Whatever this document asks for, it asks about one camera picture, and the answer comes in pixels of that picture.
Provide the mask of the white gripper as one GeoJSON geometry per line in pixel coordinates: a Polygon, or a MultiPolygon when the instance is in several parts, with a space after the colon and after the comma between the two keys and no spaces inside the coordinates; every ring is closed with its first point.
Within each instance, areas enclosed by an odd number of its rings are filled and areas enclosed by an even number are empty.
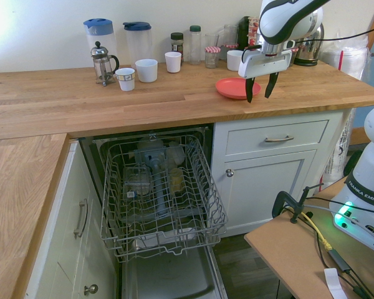
{"type": "Polygon", "coordinates": [[[242,55],[243,62],[239,64],[238,75],[246,78],[245,91],[249,103],[252,102],[255,77],[269,75],[265,97],[269,98],[277,83],[279,72],[289,67],[292,57],[291,50],[284,50],[277,56],[266,56],[261,51],[247,51],[242,55]]]}

